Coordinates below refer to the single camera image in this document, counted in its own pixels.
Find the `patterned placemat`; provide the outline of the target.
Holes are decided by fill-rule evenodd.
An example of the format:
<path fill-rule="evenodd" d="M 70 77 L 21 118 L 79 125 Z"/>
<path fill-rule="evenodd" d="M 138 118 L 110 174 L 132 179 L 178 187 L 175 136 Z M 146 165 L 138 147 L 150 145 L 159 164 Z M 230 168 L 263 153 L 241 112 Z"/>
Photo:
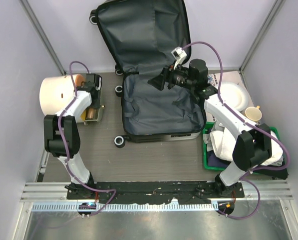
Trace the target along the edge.
<path fill-rule="evenodd" d="M 209 74 L 209 80 L 208 83 L 210 83 L 213 86 L 217 86 L 220 80 L 220 73 L 210 73 Z M 238 86 L 240 86 L 242 89 L 244 89 L 243 82 L 241 80 L 240 73 L 236 71 L 227 71 L 223 73 L 222 77 L 222 84 L 221 84 L 221 97 L 223 100 L 227 101 L 228 96 L 228 91 L 224 89 L 223 84 L 226 82 L 234 83 Z"/>

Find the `white cylindrical bin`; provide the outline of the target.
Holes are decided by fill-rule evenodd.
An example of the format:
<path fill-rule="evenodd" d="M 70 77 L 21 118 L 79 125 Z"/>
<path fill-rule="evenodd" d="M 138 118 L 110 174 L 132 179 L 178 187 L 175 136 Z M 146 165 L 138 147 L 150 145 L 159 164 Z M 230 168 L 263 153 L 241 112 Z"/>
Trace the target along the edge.
<path fill-rule="evenodd" d="M 84 124 L 90 121 L 101 121 L 105 108 L 102 96 L 100 97 L 100 108 L 95 109 L 95 118 L 86 119 L 86 113 L 91 104 L 88 83 L 95 83 L 95 75 L 94 73 L 84 74 L 85 82 L 80 87 L 75 86 L 73 75 L 45 78 L 39 91 L 39 102 L 43 114 L 59 116 L 69 103 L 77 97 L 74 103 L 65 111 L 64 116 L 74 116 L 77 123 Z"/>

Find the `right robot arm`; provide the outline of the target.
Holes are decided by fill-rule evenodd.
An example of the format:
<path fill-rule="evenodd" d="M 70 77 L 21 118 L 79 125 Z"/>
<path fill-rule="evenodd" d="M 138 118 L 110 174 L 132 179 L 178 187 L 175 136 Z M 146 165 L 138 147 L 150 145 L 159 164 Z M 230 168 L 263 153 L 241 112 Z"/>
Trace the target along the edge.
<path fill-rule="evenodd" d="M 227 197 L 247 171 L 271 158 L 270 128 L 266 124 L 248 122 L 237 110 L 221 102 L 219 87 L 208 84 L 208 68 L 204 60 L 194 59 L 189 67 L 175 64 L 164 67 L 159 75 L 148 80 L 148 84 L 159 91 L 174 86 L 188 89 L 201 112 L 214 115 L 235 138 L 233 161 L 215 177 L 214 190 L 219 197 Z"/>

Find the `yellow cup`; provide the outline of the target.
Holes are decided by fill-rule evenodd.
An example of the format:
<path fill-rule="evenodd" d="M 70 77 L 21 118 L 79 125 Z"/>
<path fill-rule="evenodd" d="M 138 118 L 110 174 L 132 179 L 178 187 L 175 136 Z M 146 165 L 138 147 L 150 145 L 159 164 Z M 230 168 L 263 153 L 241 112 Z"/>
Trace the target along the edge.
<path fill-rule="evenodd" d="M 262 118 L 262 112 L 259 106 L 250 106 L 245 109 L 245 116 L 254 122 L 259 122 Z"/>

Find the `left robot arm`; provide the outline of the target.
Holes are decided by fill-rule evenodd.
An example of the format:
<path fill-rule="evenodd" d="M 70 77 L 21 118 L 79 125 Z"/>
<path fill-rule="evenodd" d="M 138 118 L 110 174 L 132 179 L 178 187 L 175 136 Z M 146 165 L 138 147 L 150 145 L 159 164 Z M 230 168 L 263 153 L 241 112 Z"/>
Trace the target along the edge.
<path fill-rule="evenodd" d="M 39 101 L 43 114 L 44 148 L 60 160 L 71 183 L 66 185 L 68 199 L 91 199 L 95 183 L 85 167 L 80 150 L 78 123 L 100 121 L 102 77 L 98 74 L 69 74 L 42 81 Z"/>

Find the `green plastic tray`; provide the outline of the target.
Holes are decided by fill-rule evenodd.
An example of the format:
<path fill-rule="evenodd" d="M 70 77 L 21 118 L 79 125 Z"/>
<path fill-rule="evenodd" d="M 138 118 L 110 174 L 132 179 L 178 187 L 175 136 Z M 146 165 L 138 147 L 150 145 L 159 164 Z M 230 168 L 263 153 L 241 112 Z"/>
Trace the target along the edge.
<path fill-rule="evenodd" d="M 207 122 L 205 124 L 205 128 L 202 130 L 202 136 L 209 134 L 211 132 L 211 128 L 213 127 L 213 122 Z M 207 144 L 202 144 L 203 149 L 203 166 L 207 170 L 213 170 L 213 171 L 223 171 L 228 165 L 229 161 L 221 160 L 217 158 L 213 152 L 213 150 L 208 151 L 207 150 Z M 288 171 L 287 169 L 283 170 L 268 170 L 268 169 L 260 169 L 254 171 L 255 174 L 262 174 L 266 176 L 270 176 L 273 178 L 279 178 L 279 179 L 286 179 L 288 177 Z"/>

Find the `black garment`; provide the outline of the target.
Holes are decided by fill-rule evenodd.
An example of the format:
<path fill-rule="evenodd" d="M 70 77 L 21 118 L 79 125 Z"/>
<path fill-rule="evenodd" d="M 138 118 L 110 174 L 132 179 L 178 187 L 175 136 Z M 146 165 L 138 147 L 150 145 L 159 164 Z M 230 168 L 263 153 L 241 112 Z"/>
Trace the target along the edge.
<path fill-rule="evenodd" d="M 262 169 L 257 169 L 255 171 L 253 171 L 253 173 L 266 175 L 266 176 L 273 177 L 276 179 L 286 180 L 289 176 L 288 170 L 286 168 L 282 169 L 282 170 L 277 170 L 280 167 L 283 167 L 284 165 L 285 165 L 285 163 L 282 163 L 281 166 L 272 166 L 272 165 L 264 166 Z"/>

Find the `purple garment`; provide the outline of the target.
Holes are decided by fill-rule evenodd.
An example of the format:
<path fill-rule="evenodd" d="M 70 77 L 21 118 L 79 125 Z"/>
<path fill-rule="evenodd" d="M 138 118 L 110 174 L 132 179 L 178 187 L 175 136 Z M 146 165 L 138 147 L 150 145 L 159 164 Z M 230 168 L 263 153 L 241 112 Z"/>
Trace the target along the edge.
<path fill-rule="evenodd" d="M 216 157 L 213 151 L 206 152 L 205 167 L 225 169 L 231 162 Z"/>

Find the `white towel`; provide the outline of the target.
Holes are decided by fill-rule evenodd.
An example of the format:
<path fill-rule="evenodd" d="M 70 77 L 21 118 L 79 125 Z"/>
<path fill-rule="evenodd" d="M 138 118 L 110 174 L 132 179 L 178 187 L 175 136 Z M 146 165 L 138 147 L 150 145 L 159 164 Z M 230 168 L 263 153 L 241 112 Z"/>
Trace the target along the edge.
<path fill-rule="evenodd" d="M 215 156 L 221 160 L 232 162 L 233 151 L 236 140 L 231 132 L 225 128 L 219 121 L 215 121 L 211 132 L 204 137 L 204 143 L 207 145 L 207 151 L 213 151 Z M 280 167 L 283 163 L 283 150 L 278 143 L 271 140 L 272 157 L 262 163 L 262 166 Z"/>

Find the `orange swing lid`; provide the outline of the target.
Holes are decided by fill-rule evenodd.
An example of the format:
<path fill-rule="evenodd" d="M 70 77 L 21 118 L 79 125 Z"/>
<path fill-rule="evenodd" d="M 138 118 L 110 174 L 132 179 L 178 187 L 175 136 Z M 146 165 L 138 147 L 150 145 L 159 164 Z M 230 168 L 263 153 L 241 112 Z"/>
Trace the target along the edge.
<path fill-rule="evenodd" d="M 81 74 L 73 75 L 73 79 L 76 87 L 82 86 L 85 82 L 85 77 Z"/>

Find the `white paper plate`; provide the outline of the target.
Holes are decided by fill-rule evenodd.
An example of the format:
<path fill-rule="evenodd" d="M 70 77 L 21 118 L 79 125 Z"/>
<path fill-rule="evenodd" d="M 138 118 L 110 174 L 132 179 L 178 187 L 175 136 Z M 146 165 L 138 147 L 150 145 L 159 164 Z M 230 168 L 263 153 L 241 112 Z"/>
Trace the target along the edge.
<path fill-rule="evenodd" d="M 220 96 L 230 107 L 242 112 L 249 104 L 247 91 L 233 82 L 222 82 Z"/>

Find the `brown cosmetic tube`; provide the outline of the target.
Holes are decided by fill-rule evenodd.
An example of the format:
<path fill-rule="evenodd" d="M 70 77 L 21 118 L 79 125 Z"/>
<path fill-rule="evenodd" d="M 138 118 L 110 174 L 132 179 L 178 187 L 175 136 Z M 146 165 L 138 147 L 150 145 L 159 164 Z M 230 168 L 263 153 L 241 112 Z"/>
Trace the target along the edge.
<path fill-rule="evenodd" d="M 89 108 L 86 113 L 87 120 L 93 120 L 95 118 L 96 110 L 93 108 Z"/>

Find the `grey garment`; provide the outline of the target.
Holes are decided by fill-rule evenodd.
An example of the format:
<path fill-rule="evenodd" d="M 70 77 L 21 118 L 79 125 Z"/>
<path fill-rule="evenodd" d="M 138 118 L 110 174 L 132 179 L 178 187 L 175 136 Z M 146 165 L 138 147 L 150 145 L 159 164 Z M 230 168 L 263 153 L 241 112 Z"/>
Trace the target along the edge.
<path fill-rule="evenodd" d="M 206 145 L 207 152 L 221 150 L 224 134 L 224 126 L 215 121 L 212 128 L 203 134 L 203 142 Z"/>

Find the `black white astronaut suitcase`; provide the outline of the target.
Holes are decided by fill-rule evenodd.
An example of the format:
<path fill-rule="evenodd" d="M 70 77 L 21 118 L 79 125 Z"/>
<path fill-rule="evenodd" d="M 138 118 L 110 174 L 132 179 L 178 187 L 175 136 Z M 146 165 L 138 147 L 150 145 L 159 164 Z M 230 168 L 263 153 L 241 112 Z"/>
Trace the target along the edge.
<path fill-rule="evenodd" d="M 202 62 L 192 60 L 190 31 L 182 0 L 107 0 L 89 15 L 111 53 L 115 71 L 123 76 L 115 88 L 121 99 L 124 134 L 114 138 L 118 148 L 136 143 L 191 140 L 206 123 L 206 115 L 192 101 L 190 91 L 148 83 L 170 67 L 172 51 L 184 47 L 181 76 L 206 77 Z"/>

